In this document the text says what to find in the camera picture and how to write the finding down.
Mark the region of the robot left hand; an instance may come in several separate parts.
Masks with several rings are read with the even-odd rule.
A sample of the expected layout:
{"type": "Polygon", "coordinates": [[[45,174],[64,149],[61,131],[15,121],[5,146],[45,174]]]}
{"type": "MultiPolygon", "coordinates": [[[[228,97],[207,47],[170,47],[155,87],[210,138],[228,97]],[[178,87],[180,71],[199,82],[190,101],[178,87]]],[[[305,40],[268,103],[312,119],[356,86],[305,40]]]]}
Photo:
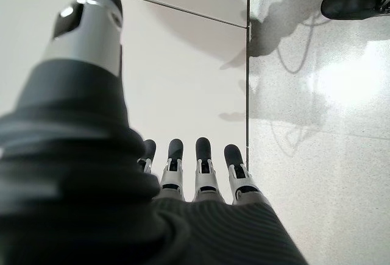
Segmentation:
{"type": "Polygon", "coordinates": [[[181,140],[152,175],[155,142],[128,123],[122,21],[121,0],[72,0],[1,118],[1,263],[305,264],[236,145],[224,149],[232,204],[205,137],[192,202],[181,140]]]}

